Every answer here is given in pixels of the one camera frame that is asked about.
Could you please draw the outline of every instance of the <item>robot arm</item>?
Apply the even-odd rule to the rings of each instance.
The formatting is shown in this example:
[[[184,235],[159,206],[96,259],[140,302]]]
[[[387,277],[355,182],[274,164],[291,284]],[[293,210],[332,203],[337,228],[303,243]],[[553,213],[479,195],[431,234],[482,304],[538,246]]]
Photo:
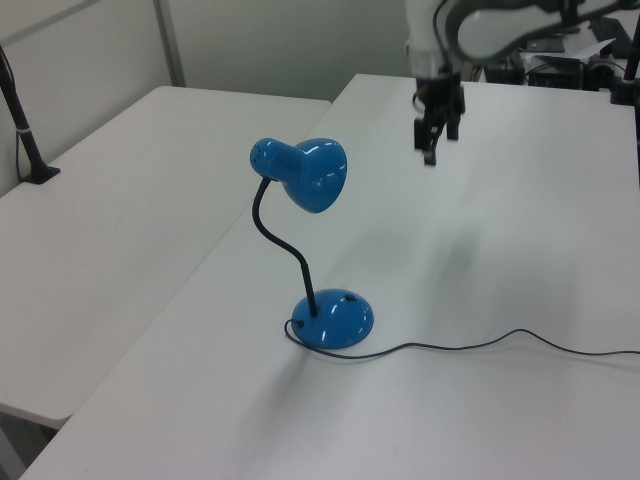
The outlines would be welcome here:
[[[500,60],[523,41],[539,38],[606,13],[632,8],[637,0],[406,0],[410,38],[407,56],[416,78],[414,95],[424,105],[415,120],[415,148],[426,165],[447,128],[458,139],[464,113],[460,70],[465,60]]]

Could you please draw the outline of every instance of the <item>white wall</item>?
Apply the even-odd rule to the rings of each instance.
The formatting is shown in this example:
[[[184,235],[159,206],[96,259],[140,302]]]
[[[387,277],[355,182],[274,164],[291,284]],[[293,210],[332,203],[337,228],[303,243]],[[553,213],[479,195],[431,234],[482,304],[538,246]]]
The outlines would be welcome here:
[[[4,50],[45,162],[171,83],[152,0],[100,0]],[[2,98],[0,195],[17,184],[14,140]]]
[[[408,76],[404,0],[170,0],[189,87],[333,101],[356,73]]]

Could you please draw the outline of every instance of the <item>flexible gooseneck arm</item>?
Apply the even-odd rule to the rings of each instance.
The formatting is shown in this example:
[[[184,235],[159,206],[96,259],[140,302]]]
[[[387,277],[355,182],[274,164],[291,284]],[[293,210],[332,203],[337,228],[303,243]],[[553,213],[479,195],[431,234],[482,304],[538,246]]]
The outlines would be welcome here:
[[[318,307],[316,306],[316,297],[313,294],[313,286],[311,285],[311,274],[309,273],[309,265],[307,265],[307,261],[304,259],[304,256],[296,250],[294,247],[289,245],[287,242],[279,239],[273,233],[266,229],[266,227],[262,224],[262,220],[260,220],[260,202],[262,201],[262,197],[264,196],[264,192],[267,190],[267,187],[271,183],[271,179],[262,177],[262,182],[260,182],[260,187],[258,188],[258,192],[256,193],[255,198],[253,199],[253,223],[255,223],[256,228],[260,231],[265,238],[280,248],[285,249],[291,255],[296,257],[300,262],[300,268],[302,269],[302,279],[304,280],[304,288],[307,292],[307,300],[309,301],[309,310],[311,312],[312,317],[316,317],[318,315]]]

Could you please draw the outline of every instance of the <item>blue desk lamp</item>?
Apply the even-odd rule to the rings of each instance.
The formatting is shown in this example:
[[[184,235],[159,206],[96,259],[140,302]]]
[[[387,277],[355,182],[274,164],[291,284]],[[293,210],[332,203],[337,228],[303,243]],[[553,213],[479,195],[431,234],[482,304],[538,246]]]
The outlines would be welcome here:
[[[306,298],[293,309],[293,331],[316,348],[344,348],[366,337],[373,326],[373,312],[360,295],[348,290],[313,291],[309,266],[294,247],[269,232],[260,220],[260,202],[272,181],[282,183],[301,208],[320,213],[338,198],[347,178],[347,156],[335,140],[316,138],[295,147],[264,138],[251,149],[251,166],[262,176],[253,201],[253,221],[268,240],[300,262]]]

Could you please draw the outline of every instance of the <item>lamp base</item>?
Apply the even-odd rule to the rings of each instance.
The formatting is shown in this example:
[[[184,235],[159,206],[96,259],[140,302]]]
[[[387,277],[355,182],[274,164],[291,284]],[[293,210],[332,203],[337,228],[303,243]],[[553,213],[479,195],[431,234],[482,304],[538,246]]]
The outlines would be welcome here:
[[[306,297],[293,309],[293,331],[304,343],[322,349],[350,347],[373,327],[373,311],[360,295],[349,290],[316,292],[318,315],[311,316]]]

